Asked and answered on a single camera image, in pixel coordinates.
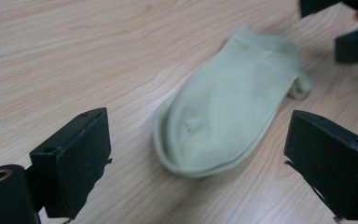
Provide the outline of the light green sock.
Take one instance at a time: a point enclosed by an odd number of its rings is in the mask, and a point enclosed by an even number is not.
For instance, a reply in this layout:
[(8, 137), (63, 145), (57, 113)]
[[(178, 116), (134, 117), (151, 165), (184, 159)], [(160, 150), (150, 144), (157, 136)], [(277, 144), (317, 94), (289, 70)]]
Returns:
[(172, 173), (225, 172), (253, 152), (286, 95), (302, 97), (295, 45), (241, 27), (158, 108), (155, 150)]
[(312, 83), (298, 72), (199, 71), (158, 109), (155, 150), (172, 173), (205, 177), (247, 160), (290, 95)]

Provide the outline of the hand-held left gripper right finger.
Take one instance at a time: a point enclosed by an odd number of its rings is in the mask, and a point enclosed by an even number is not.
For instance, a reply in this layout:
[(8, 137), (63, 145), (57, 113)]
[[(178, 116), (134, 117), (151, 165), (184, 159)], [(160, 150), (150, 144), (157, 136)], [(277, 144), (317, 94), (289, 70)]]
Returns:
[(335, 219), (358, 220), (358, 135), (322, 116), (295, 110), (283, 154)]

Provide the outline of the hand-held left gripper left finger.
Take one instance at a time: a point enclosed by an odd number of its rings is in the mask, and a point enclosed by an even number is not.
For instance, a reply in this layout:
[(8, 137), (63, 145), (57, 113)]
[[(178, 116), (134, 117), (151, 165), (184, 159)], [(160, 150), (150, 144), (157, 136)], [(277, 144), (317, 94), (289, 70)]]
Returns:
[(49, 217), (76, 218), (110, 162), (107, 109), (84, 112), (30, 152), (36, 209)]

